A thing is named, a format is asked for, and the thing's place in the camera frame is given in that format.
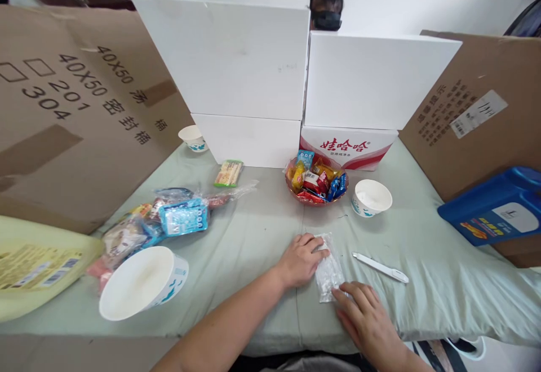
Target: bowl of snacks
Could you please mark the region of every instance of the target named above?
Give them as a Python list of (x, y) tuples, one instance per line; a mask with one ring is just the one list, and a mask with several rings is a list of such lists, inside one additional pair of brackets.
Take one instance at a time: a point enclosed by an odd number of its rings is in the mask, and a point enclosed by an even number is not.
[(300, 150), (285, 169), (286, 185), (302, 204), (325, 207), (340, 200), (349, 186), (348, 174), (336, 162)]

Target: yellow container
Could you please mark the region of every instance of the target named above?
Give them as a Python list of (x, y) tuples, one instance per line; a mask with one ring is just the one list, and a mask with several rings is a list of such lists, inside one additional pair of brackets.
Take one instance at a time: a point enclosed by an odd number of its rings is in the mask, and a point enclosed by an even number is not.
[(0, 322), (47, 303), (79, 279), (103, 248), (97, 238), (0, 216)]

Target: blue plastic bottle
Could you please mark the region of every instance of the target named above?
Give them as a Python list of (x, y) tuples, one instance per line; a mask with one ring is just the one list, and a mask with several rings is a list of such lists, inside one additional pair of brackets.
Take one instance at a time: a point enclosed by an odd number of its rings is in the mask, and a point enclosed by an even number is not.
[(438, 208), (475, 246), (541, 233), (541, 173), (515, 166)]

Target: white foam box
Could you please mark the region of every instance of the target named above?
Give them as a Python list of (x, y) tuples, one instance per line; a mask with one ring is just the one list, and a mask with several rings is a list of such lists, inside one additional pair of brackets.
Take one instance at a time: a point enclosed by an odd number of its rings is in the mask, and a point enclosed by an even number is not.
[(300, 121), (192, 114), (218, 164), (284, 168), (299, 150)]
[(312, 31), (305, 124), (403, 129), (461, 45)]
[(314, 162), (322, 158), (344, 169), (373, 171), (397, 136), (396, 130), (303, 126), (300, 149), (314, 151)]
[(309, 10), (132, 1), (192, 113), (303, 118)]

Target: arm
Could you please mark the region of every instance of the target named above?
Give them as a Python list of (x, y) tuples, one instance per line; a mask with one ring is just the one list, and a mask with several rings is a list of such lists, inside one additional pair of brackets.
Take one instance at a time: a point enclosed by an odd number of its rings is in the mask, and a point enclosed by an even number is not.
[[(342, 292), (349, 293), (353, 300)], [(391, 319), (372, 288), (359, 282), (344, 283), (332, 294), (340, 308), (338, 319), (355, 346), (380, 372), (433, 372), (398, 337)]]
[(306, 284), (328, 250), (312, 234), (297, 235), (280, 261), (205, 316), (152, 372), (228, 371), (257, 327), (292, 287)]

